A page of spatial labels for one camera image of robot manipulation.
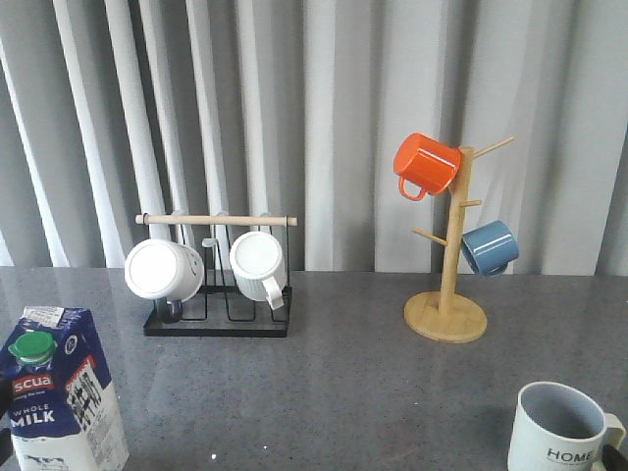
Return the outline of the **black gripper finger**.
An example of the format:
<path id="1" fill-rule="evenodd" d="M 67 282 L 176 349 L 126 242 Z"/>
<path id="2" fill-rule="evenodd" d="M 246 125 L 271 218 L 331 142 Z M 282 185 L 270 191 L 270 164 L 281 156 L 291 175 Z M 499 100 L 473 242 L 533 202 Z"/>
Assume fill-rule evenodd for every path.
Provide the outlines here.
<path id="1" fill-rule="evenodd" d="M 628 459 L 612 445 L 603 446 L 602 464 L 606 471 L 628 471 Z"/>
<path id="2" fill-rule="evenodd" d="M 13 401 L 11 382 L 1 377 L 0 385 L 0 416 L 3 417 L 8 411 Z M 13 454 L 11 431 L 9 428 L 1 429 L 0 438 L 0 459 L 8 459 Z"/>

